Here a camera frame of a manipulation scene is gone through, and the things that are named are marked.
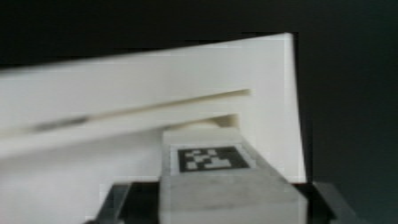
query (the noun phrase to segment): qr-like marker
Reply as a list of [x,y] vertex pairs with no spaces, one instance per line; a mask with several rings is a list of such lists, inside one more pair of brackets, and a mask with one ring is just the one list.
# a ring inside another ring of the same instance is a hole
[[249,168],[235,147],[178,150],[180,172]]

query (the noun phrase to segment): gray block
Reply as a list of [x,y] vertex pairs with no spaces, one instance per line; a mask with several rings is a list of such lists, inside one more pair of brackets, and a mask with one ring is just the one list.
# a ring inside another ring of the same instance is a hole
[[[173,131],[164,142],[162,224],[304,224],[306,198],[239,131],[233,128]],[[194,172],[182,168],[192,162],[184,157],[189,150],[212,157]]]

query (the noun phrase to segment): black background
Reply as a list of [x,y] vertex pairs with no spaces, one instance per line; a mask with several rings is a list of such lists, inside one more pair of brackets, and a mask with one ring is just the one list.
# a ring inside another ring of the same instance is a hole
[[11,68],[295,32],[310,176],[398,223],[398,2],[2,1]]

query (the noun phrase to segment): dark background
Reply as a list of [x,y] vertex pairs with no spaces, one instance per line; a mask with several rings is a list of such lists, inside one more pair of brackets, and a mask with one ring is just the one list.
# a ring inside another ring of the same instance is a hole
[[361,217],[398,223],[398,2],[2,1],[0,9],[2,68],[295,32],[310,176]]

